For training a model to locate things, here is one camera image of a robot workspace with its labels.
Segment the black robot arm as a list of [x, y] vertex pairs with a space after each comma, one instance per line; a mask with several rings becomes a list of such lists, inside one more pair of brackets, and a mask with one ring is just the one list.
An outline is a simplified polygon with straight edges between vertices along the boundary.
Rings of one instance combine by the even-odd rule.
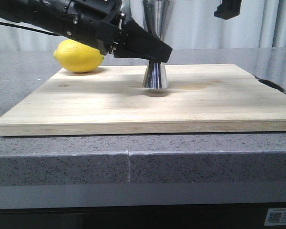
[[172, 52], [137, 24], [125, 0], [0, 0], [0, 18], [37, 26], [115, 58], [167, 62]]

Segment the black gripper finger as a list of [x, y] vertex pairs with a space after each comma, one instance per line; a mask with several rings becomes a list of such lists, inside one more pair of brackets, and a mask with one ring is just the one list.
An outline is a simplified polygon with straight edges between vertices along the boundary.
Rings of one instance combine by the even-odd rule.
[[214, 16], [223, 20], [228, 20], [240, 14], [242, 0], [221, 0], [217, 6]]

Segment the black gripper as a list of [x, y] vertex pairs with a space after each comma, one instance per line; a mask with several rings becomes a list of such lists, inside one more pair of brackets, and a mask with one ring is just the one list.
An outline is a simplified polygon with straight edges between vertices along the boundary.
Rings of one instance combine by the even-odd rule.
[[112, 44], [115, 58], [168, 62], [173, 49], [145, 31], [133, 18], [126, 17], [117, 32], [121, 6], [121, 0], [72, 0], [69, 38], [99, 50], [102, 55], [109, 52]]

